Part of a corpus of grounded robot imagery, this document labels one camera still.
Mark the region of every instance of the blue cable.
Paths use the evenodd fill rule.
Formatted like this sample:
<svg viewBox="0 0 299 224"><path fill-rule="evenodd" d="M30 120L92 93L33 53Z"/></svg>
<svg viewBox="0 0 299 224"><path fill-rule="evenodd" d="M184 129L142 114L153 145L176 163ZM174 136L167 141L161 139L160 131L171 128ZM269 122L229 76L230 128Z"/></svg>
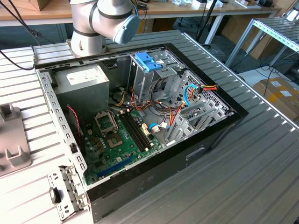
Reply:
<svg viewBox="0 0 299 224"><path fill-rule="evenodd" d="M188 101L188 97L187 97L187 90L188 90L189 87L193 87L193 88L195 88L195 89L198 89L198 86L196 86L196 85L194 85L194 84L191 84L191 85L186 86L186 88L185 88L185 92L184 92L184 99L185 99L185 102L187 103L188 106L190 106L190 103L189 103L189 101Z"/></svg>
<svg viewBox="0 0 299 224"><path fill-rule="evenodd" d="M154 126L156 126L156 125L158 125L158 124L151 124L150 126L149 126L149 129L152 129Z"/></svg>
<svg viewBox="0 0 299 224"><path fill-rule="evenodd" d="M136 15L139 16L137 7L135 6L135 4L133 4L133 6L134 6L134 8L135 8Z"/></svg>

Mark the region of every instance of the green motherboard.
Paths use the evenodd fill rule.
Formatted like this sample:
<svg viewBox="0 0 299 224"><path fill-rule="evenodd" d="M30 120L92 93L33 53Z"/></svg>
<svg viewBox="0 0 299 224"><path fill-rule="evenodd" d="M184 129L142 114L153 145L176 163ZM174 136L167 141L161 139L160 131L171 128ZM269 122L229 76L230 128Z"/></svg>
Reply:
<svg viewBox="0 0 299 224"><path fill-rule="evenodd" d="M156 137L152 134L146 136L143 133L144 121L138 111L133 110L125 116L117 114L114 119L118 130L105 135L102 135L95 120L82 129L85 146L83 154L87 163L84 174L87 185L96 183L99 179L162 148ZM100 123L105 128L109 127L108 120L109 118L104 118Z"/></svg>

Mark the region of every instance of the metal shelf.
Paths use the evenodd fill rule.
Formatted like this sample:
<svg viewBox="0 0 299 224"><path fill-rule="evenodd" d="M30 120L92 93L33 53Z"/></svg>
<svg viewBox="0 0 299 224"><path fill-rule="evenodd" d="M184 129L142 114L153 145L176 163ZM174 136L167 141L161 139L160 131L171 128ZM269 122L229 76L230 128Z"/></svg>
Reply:
<svg viewBox="0 0 299 224"><path fill-rule="evenodd" d="M229 67L231 63L234 61L237 53L241 49L242 45L244 44L246 38L250 34L253 27L259 28L262 32L258 33L251 46L248 48L247 52L249 52L251 48L257 43L258 39L261 37L263 32L275 38L276 40L284 44L286 47L289 47L294 51L299 51L299 24L298 23L290 22L283 17L252 19L250 24L247 26L246 30L244 31L242 37L240 38L239 42L237 43L235 49L233 50L228 60L226 61L225 64L226 66ZM283 53L286 47L279 52L275 61Z"/></svg>

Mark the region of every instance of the ram slot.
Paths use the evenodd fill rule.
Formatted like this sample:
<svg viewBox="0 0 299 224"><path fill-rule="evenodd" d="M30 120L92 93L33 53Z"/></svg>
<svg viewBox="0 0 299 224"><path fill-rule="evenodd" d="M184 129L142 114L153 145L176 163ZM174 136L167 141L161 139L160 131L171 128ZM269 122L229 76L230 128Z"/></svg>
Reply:
<svg viewBox="0 0 299 224"><path fill-rule="evenodd" d="M141 152L144 152L146 148L150 148L149 141L146 139L130 114L121 115L120 119Z"/></svg>

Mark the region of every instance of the red cable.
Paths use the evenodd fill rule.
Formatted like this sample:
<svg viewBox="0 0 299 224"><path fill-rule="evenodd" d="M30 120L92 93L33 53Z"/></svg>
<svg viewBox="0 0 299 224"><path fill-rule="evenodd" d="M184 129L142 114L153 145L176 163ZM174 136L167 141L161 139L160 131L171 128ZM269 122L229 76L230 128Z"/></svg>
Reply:
<svg viewBox="0 0 299 224"><path fill-rule="evenodd" d="M76 118L77 125L78 125L78 134L79 134L79 139L80 139L80 138L81 138L80 124L79 124L79 119L78 119L77 113L76 113L76 112L73 110L73 108L71 108L70 106L67 106L67 108L69 108L69 109L73 112L73 114L74 114L74 116L75 116L75 118Z"/></svg>

